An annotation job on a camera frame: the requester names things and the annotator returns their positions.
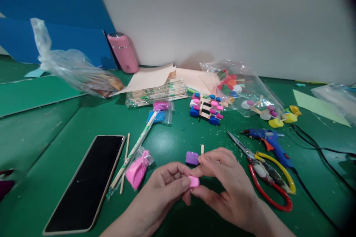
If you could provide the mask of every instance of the smartphone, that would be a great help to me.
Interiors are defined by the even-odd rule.
[[[43,235],[83,233],[99,215],[125,136],[98,135],[43,230]]]

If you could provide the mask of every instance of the scissor blade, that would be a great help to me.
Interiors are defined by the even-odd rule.
[[[248,149],[246,146],[242,144],[231,132],[227,131],[227,134],[231,137],[231,139],[237,144],[238,147],[245,153],[245,155],[251,159],[255,159],[255,155]]]

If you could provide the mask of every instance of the black phone screen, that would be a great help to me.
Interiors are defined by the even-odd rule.
[[[97,136],[45,228],[45,233],[89,229],[108,185],[123,136]]]

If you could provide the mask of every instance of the pink plastic wrapper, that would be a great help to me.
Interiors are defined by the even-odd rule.
[[[126,178],[136,191],[145,176],[147,167],[153,163],[153,158],[149,151],[144,150],[142,156],[137,158],[126,171]]]

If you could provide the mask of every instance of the yellow scissor handle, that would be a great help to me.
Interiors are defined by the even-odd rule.
[[[281,169],[281,171],[283,172],[284,176],[287,178],[287,181],[289,183],[290,191],[293,194],[296,194],[296,185],[294,184],[294,181],[293,181],[292,177],[289,175],[288,171],[281,165],[281,163],[279,163],[273,157],[270,157],[269,155],[261,153],[261,152],[256,152],[255,158],[257,160],[259,160],[258,157],[264,157],[264,158],[272,161],[274,164],[276,164]]]

